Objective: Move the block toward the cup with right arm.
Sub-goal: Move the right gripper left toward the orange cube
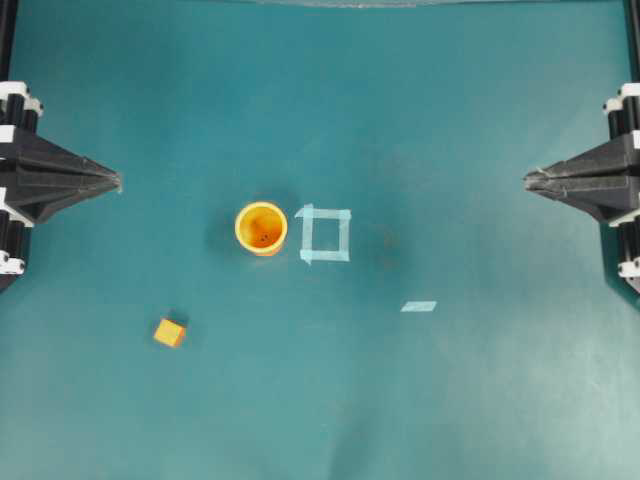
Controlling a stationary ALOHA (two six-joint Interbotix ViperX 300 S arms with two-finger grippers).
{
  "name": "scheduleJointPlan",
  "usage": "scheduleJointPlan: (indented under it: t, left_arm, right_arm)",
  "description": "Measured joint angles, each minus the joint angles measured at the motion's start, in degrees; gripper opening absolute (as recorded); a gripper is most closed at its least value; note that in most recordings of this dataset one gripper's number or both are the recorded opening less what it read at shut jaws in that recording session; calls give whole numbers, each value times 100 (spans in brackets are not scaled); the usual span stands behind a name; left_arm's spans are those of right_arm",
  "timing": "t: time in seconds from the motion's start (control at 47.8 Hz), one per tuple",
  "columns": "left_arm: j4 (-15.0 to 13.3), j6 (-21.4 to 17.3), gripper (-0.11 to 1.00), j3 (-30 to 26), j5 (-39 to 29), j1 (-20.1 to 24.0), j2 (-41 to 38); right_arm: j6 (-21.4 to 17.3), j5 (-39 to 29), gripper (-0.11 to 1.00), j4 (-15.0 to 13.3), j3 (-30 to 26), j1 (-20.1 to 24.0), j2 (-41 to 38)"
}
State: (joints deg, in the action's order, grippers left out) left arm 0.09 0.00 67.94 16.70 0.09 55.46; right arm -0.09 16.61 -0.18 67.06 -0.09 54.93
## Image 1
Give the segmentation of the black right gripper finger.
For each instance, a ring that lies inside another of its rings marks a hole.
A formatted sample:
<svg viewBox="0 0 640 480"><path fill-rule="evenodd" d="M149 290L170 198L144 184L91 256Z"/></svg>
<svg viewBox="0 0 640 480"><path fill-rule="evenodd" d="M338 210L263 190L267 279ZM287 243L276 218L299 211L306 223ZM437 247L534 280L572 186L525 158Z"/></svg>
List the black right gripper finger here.
<svg viewBox="0 0 640 480"><path fill-rule="evenodd" d="M559 201L611 224L639 210L639 178L635 176L551 178L528 175L525 189Z"/></svg>
<svg viewBox="0 0 640 480"><path fill-rule="evenodd" d="M526 186L543 180L639 175L639 131L633 130L593 149L548 167L537 167L524 177Z"/></svg>

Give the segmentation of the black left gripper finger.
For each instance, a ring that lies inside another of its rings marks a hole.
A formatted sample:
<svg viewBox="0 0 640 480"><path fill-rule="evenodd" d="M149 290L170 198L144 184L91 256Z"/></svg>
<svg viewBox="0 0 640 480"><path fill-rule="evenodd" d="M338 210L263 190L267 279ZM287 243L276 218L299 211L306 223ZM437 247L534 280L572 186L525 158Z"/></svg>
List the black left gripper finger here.
<svg viewBox="0 0 640 480"><path fill-rule="evenodd" d="M1 158L15 160L21 167L120 181L117 172L14 125L1 126Z"/></svg>
<svg viewBox="0 0 640 480"><path fill-rule="evenodd" d="M25 223L42 224L61 210L120 188L118 175L2 174L1 209Z"/></svg>

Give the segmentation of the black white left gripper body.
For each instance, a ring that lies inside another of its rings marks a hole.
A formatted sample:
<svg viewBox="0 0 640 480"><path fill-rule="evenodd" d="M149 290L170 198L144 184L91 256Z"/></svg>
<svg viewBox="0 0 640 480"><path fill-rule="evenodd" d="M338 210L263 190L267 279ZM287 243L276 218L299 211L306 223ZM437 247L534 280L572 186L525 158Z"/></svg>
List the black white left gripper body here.
<svg viewBox="0 0 640 480"><path fill-rule="evenodd" d="M34 143L42 103L24 82L1 83L1 290L27 268L31 229L42 207L27 183L26 154Z"/></svg>

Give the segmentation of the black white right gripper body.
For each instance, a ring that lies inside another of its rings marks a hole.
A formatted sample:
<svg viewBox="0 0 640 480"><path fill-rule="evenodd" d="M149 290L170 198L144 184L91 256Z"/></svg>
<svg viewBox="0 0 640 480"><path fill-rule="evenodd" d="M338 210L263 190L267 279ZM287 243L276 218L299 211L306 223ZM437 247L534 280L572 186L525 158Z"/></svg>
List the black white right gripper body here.
<svg viewBox="0 0 640 480"><path fill-rule="evenodd" d="M609 226L616 231L618 276L639 293L639 84L623 84L603 110L610 138L621 138L629 148L629 165L623 175L631 186L630 207L616 214Z"/></svg>

